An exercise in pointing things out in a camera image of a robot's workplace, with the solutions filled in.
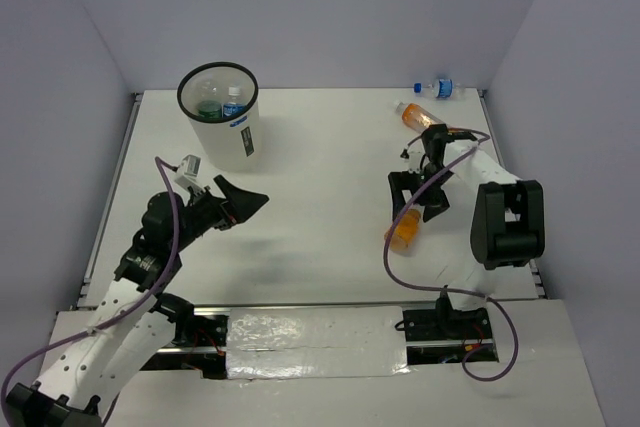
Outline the small orange juice bottle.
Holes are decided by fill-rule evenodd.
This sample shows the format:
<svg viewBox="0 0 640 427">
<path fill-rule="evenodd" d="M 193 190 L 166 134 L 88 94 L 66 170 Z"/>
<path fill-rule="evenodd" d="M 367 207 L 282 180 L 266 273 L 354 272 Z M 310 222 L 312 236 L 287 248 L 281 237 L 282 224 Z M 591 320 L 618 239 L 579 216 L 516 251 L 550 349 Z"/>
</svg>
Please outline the small orange juice bottle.
<svg viewBox="0 0 640 427">
<path fill-rule="evenodd" d="M 390 249 L 393 252 L 404 252 L 409 249 L 419 231 L 421 216 L 419 210 L 410 209 L 401 217 L 394 231 L 388 230 L 385 233 L 385 239 L 391 238 Z"/>
</svg>

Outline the long orange label bottle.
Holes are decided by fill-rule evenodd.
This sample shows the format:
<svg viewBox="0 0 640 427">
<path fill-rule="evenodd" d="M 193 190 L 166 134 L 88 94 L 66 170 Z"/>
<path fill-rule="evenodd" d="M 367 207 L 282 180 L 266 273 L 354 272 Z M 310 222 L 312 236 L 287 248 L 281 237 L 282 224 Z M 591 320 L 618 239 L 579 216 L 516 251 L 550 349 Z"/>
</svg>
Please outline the long orange label bottle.
<svg viewBox="0 0 640 427">
<path fill-rule="evenodd" d="M 416 103 L 396 101 L 393 103 L 393 110 L 407 127 L 417 133 L 422 133 L 433 125 L 445 124 Z"/>
</svg>

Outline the blue label water bottle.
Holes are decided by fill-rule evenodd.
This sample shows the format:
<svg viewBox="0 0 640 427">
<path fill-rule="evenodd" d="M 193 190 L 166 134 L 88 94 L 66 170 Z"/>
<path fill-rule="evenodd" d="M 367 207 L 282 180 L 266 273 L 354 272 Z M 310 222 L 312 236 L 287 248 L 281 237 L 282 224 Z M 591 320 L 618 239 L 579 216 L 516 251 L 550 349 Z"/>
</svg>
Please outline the blue label water bottle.
<svg viewBox="0 0 640 427">
<path fill-rule="evenodd" d="M 232 85 L 228 88 L 228 96 L 223 104 L 223 116 L 225 118 L 233 117 L 241 113 L 245 109 L 243 102 L 242 89 L 240 86 Z"/>
</svg>

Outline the green label clear bottle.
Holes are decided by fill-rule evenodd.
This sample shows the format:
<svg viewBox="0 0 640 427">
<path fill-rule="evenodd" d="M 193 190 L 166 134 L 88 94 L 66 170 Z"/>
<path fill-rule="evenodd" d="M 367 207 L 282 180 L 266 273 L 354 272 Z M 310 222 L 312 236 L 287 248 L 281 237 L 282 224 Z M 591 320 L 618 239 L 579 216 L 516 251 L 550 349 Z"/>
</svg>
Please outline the green label clear bottle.
<svg viewBox="0 0 640 427">
<path fill-rule="evenodd" d="M 195 113 L 204 119 L 221 119 L 223 107 L 218 95 L 218 85 L 211 79 L 201 80 L 194 86 Z"/>
</svg>

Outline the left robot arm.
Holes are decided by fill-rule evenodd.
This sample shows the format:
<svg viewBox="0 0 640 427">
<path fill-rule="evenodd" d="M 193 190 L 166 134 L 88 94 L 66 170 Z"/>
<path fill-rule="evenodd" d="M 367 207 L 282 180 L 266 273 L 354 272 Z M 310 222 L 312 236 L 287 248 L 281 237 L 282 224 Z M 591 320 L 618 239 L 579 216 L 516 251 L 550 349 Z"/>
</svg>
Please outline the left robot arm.
<svg viewBox="0 0 640 427">
<path fill-rule="evenodd" d="M 11 426 L 103 426 L 120 392 L 161 347 L 195 335 L 194 306 L 169 294 L 180 253 L 211 229 L 248 221 L 269 198 L 223 176 L 206 187 L 180 176 L 183 200 L 172 189 L 154 195 L 123 254 L 105 297 L 82 331 L 50 344 L 58 359 L 31 384 L 3 383 L 2 410 Z"/>
</svg>

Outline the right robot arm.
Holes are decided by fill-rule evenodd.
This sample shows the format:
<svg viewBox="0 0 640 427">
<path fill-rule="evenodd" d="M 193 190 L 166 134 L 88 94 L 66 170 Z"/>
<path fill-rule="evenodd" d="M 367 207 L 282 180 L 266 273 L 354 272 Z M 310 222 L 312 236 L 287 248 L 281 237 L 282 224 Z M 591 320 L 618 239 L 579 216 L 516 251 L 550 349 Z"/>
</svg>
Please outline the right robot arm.
<svg viewBox="0 0 640 427">
<path fill-rule="evenodd" d="M 408 167 L 388 174 L 392 224 L 382 257 L 407 247 L 418 227 L 445 213 L 450 202 L 444 185 L 460 179 L 475 197 L 470 223 L 470 259 L 462 278 L 433 287 L 438 298 L 435 327 L 456 338 L 479 326 L 493 292 L 494 273 L 523 267 L 545 250 L 544 192 L 536 180 L 522 180 L 494 161 L 482 146 L 489 135 L 474 129 L 434 124 L 417 138 L 422 148 L 405 148 Z"/>
</svg>

